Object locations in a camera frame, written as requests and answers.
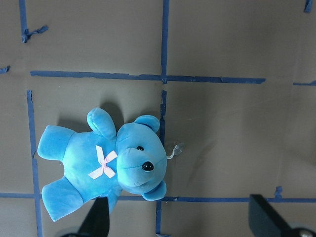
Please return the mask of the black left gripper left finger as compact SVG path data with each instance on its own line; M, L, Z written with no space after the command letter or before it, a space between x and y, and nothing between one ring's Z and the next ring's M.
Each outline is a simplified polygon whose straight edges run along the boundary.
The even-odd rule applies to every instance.
M109 234L109 203L107 197L99 197L93 203L80 226L78 237L107 237Z

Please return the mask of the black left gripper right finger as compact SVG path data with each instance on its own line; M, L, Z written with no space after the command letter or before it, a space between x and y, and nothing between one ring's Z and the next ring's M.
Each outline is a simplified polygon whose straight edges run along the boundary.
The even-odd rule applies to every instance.
M250 195L248 224L255 237L292 237L295 230L262 195Z

